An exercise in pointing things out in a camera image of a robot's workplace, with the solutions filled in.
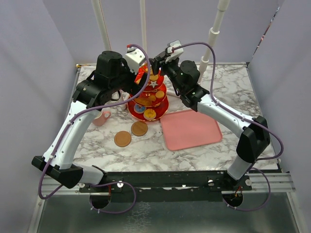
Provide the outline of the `round biscuit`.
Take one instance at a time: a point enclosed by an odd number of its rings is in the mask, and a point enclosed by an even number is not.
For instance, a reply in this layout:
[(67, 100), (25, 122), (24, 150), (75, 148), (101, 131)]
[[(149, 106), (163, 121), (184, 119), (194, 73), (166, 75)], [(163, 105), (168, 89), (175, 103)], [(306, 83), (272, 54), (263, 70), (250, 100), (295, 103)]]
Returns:
[(161, 98), (163, 98), (165, 96), (165, 93), (163, 92), (163, 91), (157, 91), (156, 92), (156, 94), (155, 94), (155, 97), (157, 98), (157, 99), (161, 99)]
[(150, 80), (151, 82), (156, 82), (156, 81), (158, 80), (158, 75), (151, 75), (150, 78), (149, 78), (149, 80)]

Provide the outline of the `star gingerbread cookie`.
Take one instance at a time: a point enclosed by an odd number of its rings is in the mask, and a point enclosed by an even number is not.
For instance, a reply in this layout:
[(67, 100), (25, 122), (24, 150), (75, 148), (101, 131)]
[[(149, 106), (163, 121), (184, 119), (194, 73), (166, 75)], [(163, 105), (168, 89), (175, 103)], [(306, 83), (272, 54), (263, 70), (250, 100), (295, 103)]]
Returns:
[(158, 86), (156, 81), (150, 81), (149, 86), (151, 86), (152, 88), (155, 88), (156, 86)]

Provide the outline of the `brown croissant bread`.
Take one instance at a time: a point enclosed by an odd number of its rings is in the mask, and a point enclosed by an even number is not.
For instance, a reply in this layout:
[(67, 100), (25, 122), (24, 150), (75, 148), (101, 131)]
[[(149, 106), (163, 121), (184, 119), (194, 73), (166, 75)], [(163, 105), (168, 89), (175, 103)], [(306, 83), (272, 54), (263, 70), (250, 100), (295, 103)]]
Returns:
[(150, 101), (148, 98), (135, 98), (134, 102), (141, 106), (146, 106), (146, 107), (153, 106), (153, 102)]

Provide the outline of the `swirl butter cookie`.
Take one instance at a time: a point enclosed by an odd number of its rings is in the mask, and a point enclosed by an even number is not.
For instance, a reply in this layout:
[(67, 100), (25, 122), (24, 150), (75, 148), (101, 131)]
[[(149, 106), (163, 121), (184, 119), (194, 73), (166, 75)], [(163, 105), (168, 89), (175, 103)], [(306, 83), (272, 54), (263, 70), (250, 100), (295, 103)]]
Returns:
[(151, 95), (151, 96), (148, 97), (148, 99), (149, 99), (150, 101), (156, 101), (156, 96), (152, 96), (152, 95)]

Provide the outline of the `blue frosted donut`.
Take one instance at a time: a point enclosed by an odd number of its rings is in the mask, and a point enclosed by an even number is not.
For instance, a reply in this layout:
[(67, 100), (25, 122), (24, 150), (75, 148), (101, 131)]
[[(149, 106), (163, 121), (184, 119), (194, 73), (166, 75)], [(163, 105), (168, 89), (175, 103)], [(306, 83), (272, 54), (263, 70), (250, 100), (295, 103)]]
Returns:
[(141, 106), (141, 105), (138, 105), (138, 104), (135, 104), (134, 105), (134, 111), (138, 114), (143, 114), (146, 110), (146, 107), (145, 106)]

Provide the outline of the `red three-tier stand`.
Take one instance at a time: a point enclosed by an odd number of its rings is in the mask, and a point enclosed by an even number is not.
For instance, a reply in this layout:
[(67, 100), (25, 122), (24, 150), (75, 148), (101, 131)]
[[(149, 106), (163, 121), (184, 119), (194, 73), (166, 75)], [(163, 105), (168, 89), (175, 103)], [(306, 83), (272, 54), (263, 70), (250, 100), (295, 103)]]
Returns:
[(141, 121), (160, 119), (167, 112), (169, 102), (164, 77), (151, 73), (149, 82), (139, 97), (127, 103), (130, 114)]

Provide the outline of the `pink mug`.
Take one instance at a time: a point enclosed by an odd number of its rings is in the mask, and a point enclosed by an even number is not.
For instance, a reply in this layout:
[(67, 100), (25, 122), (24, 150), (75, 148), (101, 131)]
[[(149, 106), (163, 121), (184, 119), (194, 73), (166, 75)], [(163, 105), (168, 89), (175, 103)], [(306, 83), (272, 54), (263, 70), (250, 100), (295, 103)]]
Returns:
[(104, 111), (101, 112), (92, 122), (95, 126), (103, 126), (108, 119), (111, 117), (111, 112), (110, 111)]

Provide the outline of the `yellow donut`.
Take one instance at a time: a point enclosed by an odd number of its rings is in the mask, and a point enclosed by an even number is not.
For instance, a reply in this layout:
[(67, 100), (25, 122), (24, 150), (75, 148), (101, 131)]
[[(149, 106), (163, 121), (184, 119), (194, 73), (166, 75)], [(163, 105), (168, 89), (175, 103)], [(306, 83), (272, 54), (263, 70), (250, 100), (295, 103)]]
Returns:
[(146, 109), (143, 113), (143, 117), (146, 120), (153, 120), (156, 118), (156, 112), (154, 109)]

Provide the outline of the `pink serving tray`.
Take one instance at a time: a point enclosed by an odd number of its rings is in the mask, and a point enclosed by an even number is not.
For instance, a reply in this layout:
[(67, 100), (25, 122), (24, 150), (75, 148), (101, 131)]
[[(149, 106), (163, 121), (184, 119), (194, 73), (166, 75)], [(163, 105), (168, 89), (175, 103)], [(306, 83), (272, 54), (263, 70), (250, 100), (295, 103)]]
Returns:
[(193, 110), (165, 114), (160, 122), (171, 151), (218, 143), (223, 138), (216, 120)]

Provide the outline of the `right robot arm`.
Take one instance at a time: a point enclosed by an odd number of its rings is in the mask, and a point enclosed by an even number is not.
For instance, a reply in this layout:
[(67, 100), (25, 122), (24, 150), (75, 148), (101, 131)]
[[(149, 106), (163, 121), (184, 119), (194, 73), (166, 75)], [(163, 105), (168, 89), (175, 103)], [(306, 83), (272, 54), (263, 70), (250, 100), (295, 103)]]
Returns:
[(210, 91), (197, 83), (200, 72), (193, 61), (180, 63), (178, 58), (169, 60), (163, 53), (149, 61), (154, 74), (160, 73), (169, 78), (186, 107), (215, 119), (239, 138), (237, 157), (223, 178), (224, 186), (234, 190), (241, 184), (241, 177), (270, 144), (266, 119), (245, 115), (213, 98)]

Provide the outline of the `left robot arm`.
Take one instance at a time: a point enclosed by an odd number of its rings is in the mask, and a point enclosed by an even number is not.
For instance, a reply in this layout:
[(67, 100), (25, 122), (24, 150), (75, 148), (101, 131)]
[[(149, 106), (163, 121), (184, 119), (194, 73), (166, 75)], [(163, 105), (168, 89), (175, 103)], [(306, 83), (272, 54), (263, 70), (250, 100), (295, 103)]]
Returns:
[(98, 56), (96, 68), (78, 83), (68, 115), (55, 140), (41, 156), (32, 159), (32, 165), (58, 181), (62, 186), (73, 188), (78, 183), (90, 183), (94, 190), (106, 189), (105, 172), (96, 168), (74, 165), (76, 150), (92, 121), (106, 107), (112, 95), (120, 90), (138, 97), (148, 83), (135, 83), (139, 68), (149, 59), (143, 49), (129, 47), (125, 55), (114, 51), (103, 51)]

